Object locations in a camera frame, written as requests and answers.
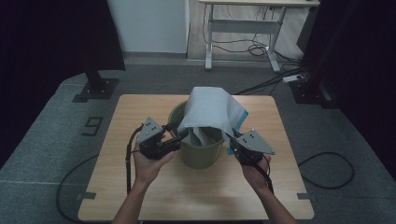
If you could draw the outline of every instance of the wire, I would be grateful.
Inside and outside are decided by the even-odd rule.
[[[299,67],[299,68],[296,68],[296,69],[291,69],[289,71],[285,71],[285,72],[277,75],[276,77],[272,77],[272,78],[264,81],[263,83],[261,83],[259,85],[247,88],[247,89],[242,90],[242,91],[239,91],[239,92],[235,93],[234,95],[241,95],[241,94],[249,93],[249,92],[251,93],[251,91],[255,91],[257,89],[260,89],[260,88],[263,88],[263,87],[266,87],[266,86],[269,86],[269,85],[276,84],[277,82],[282,80],[282,78],[285,77],[285,76],[288,76],[288,75],[291,75],[291,74],[295,74],[295,73],[300,73],[300,72],[302,72],[304,70],[305,70],[305,68]]]
[[[230,5],[227,5],[227,12],[228,12],[228,15],[231,17],[231,19],[233,19],[233,16],[230,13]]]
[[[343,155],[338,154],[338,153],[336,153],[336,152],[321,152],[321,153],[318,153],[318,154],[315,154],[315,155],[309,157],[308,159],[306,159],[306,160],[304,160],[304,161],[298,163],[297,165],[300,167],[300,166],[302,166],[304,163],[306,163],[306,162],[308,162],[308,161],[311,161],[311,160],[313,160],[314,158],[316,158],[316,157],[318,157],[318,156],[322,156],[322,155],[326,155],[326,154],[338,156],[338,157],[340,157],[341,159],[343,159],[344,161],[346,161],[346,163],[349,165],[350,170],[351,170],[351,172],[352,172],[351,175],[350,175],[350,177],[349,177],[349,179],[348,179],[347,181],[345,181],[344,183],[339,184],[339,185],[336,185],[336,186],[323,186],[323,185],[320,185],[320,184],[314,182],[313,180],[309,179],[308,177],[306,177],[306,176],[304,176],[304,175],[302,175],[302,178],[303,178],[306,182],[308,182],[308,183],[310,183],[310,184],[312,184],[312,185],[314,185],[314,186],[317,186],[317,187],[319,187],[319,188],[321,188],[321,189],[340,189],[340,188],[346,186],[347,184],[349,184],[349,183],[352,181],[353,177],[355,176],[355,169],[354,169],[352,163],[351,163],[347,158],[345,158]]]
[[[265,182],[267,183],[268,189],[274,193],[274,187],[273,187],[272,180],[270,177],[270,169],[271,169],[270,162],[267,160],[267,158],[265,158],[265,160],[267,161],[267,164],[268,164],[268,174],[259,166],[259,164],[257,164],[254,161],[250,161],[250,162],[253,164],[253,167],[256,168],[256,170],[259,171],[260,174],[262,174],[262,176],[265,179]]]
[[[284,63],[284,64],[282,64],[282,69],[283,69],[284,71],[289,71],[288,69],[285,68],[285,66],[297,66],[297,68],[300,67],[299,64]]]
[[[268,165],[268,175],[270,175],[270,174],[271,174],[270,162],[268,161],[268,159],[267,159],[264,155],[262,155],[262,157],[267,161],[267,165]]]
[[[254,15],[254,20],[257,20],[259,15],[262,14],[262,20],[264,21],[265,17],[266,17],[266,14],[267,14],[267,11],[268,11],[268,8],[269,7],[266,7],[266,9],[264,10],[264,7],[259,7],[258,11]],[[204,11],[204,16],[203,16],[202,33],[203,33],[203,37],[204,37],[205,43],[208,44],[207,41],[206,41],[206,37],[205,37],[206,9],[207,9],[207,5],[205,5],[205,11]],[[271,16],[271,20],[273,20],[274,19],[274,15],[275,15],[275,7],[272,7],[272,9],[270,9],[270,10],[273,11],[272,16]],[[229,12],[229,16],[232,18],[232,15],[230,14],[230,9],[229,8],[228,8],[228,12]],[[256,37],[257,37],[257,34],[255,34],[252,39],[239,39],[239,40],[231,40],[231,41],[218,41],[218,40],[213,40],[212,39],[213,43],[218,43],[218,44],[231,44],[231,43],[236,43],[236,42],[247,42],[247,41],[252,42],[252,45],[247,47],[247,49],[245,49],[245,50],[229,50],[229,49],[217,46],[217,45],[212,45],[212,48],[222,49],[222,50],[224,50],[226,52],[230,52],[230,53],[246,53],[246,52],[249,52],[253,56],[263,56],[263,55],[265,55],[267,53],[267,50],[266,50],[267,45],[261,43],[260,41],[255,40]],[[261,53],[255,53],[254,50],[260,50]],[[279,59],[284,59],[284,60],[286,60],[289,63],[301,63],[302,62],[302,60],[299,60],[299,59],[292,59],[292,58],[286,57],[286,56],[282,55],[281,53],[279,53],[279,52],[277,52],[275,50],[274,50],[274,53],[276,54],[276,56]]]
[[[276,89],[277,84],[279,83],[279,81],[274,85],[274,87],[272,88],[272,90],[268,93],[268,95],[272,95],[272,93],[274,92],[274,90]]]
[[[67,177],[69,177],[75,170],[77,170],[78,167],[80,167],[81,165],[85,164],[87,161],[93,160],[94,158],[96,158],[96,157],[98,157],[98,156],[99,156],[99,154],[96,154],[96,155],[94,155],[94,156],[89,157],[87,160],[82,161],[81,163],[79,163],[77,166],[75,166],[72,170],[70,170],[70,171],[64,176],[64,178],[61,180],[61,182],[60,182],[60,184],[59,184],[59,186],[58,186],[58,189],[57,189],[57,191],[56,191],[56,207],[57,207],[59,213],[61,213],[61,215],[62,215],[64,218],[66,218],[67,220],[69,220],[69,221],[72,221],[72,222],[75,222],[75,223],[111,223],[111,222],[108,222],[108,221],[100,222],[100,221],[83,221],[83,220],[73,219],[73,218],[69,217],[69,216],[62,210],[61,202],[60,202],[60,193],[61,193],[61,189],[62,189],[62,186],[63,186],[63,184],[64,184],[64,181],[67,179]]]
[[[143,125],[140,125],[131,135],[129,139],[128,145],[126,146],[126,155],[125,155],[125,167],[126,167],[126,192],[129,193],[132,187],[132,180],[131,180],[131,154],[134,152],[132,151],[132,142],[134,141],[134,137],[136,134],[143,129]]]

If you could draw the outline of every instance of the white desk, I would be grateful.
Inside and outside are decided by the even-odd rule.
[[[280,72],[279,65],[274,54],[275,44],[282,27],[287,7],[318,7],[318,0],[199,0],[200,3],[210,5],[209,19],[207,23],[208,40],[206,45],[205,69],[212,69],[212,33],[241,33],[241,34],[268,34],[274,35],[269,47],[266,47],[268,58],[274,72]],[[214,5],[236,6],[272,6],[282,7],[277,21],[236,21],[213,19]]]

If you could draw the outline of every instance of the light blue cloth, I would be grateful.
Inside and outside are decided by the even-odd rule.
[[[227,91],[216,87],[194,87],[184,109],[184,119],[177,128],[180,133],[189,128],[189,136],[183,142],[194,146],[209,146],[214,140],[200,127],[220,129],[223,139],[233,136],[233,128],[239,131],[248,112]]]

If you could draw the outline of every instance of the black bracket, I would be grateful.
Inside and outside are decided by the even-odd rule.
[[[109,100],[113,91],[119,84],[117,78],[101,78],[101,85],[99,88],[92,86],[88,82],[80,94],[76,94],[73,103],[87,103],[88,100]]]
[[[315,92],[308,91],[305,83],[290,82],[290,88],[297,104],[321,105],[323,108],[333,109],[336,104],[323,85],[319,85]]]
[[[92,193],[92,192],[84,192],[84,193],[80,193],[76,196],[76,200],[77,201],[81,201],[83,199],[95,199],[96,197],[96,193]]]

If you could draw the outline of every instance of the gray carpet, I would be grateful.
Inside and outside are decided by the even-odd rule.
[[[273,77],[270,68],[202,65],[127,65],[126,72],[102,71],[119,85],[110,100],[72,103],[87,82],[85,75],[65,80],[48,101],[29,132],[0,171],[0,223],[70,223],[56,207],[60,181],[77,164],[99,153],[117,101],[122,94],[189,94],[194,86],[222,87],[236,93]],[[272,87],[253,94],[268,94]],[[393,223],[396,220],[396,184],[359,132],[337,109],[297,105],[287,84],[279,83],[276,100],[297,161],[323,151],[348,158],[355,178],[341,189],[321,189],[305,182],[315,217],[301,223]],[[89,118],[103,122],[96,136],[85,127]],[[77,218],[95,160],[79,167],[61,191],[60,205]],[[334,156],[323,156],[301,167],[301,173],[319,184],[333,186],[347,180],[350,169]]]

